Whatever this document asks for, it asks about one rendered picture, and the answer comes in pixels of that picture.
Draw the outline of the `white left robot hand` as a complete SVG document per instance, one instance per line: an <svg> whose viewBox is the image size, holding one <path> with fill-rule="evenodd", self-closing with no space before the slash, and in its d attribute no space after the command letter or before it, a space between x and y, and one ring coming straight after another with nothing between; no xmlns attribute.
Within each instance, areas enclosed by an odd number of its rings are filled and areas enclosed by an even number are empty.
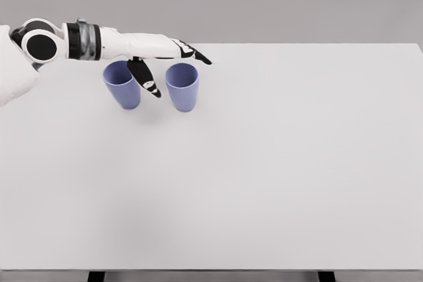
<svg viewBox="0 0 423 282"><path fill-rule="evenodd" d="M194 58L211 65L212 62L190 44L162 34L136 34L130 40L129 60L126 66L138 84L156 98L161 97L161 91L145 59L185 59Z"/></svg>

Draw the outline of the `blue plastic cup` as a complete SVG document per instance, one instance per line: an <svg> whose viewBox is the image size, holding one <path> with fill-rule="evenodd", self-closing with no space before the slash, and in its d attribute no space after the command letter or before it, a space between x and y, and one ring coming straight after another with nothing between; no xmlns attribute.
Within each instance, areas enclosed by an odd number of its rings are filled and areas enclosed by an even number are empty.
<svg viewBox="0 0 423 282"><path fill-rule="evenodd" d="M127 61L114 61L102 74L103 81L115 101L124 109L134 109L141 101L138 83L127 68Z"/></svg>
<svg viewBox="0 0 423 282"><path fill-rule="evenodd" d="M198 98L199 73L188 63L177 63L165 72L165 84L174 107L181 112L194 109Z"/></svg>

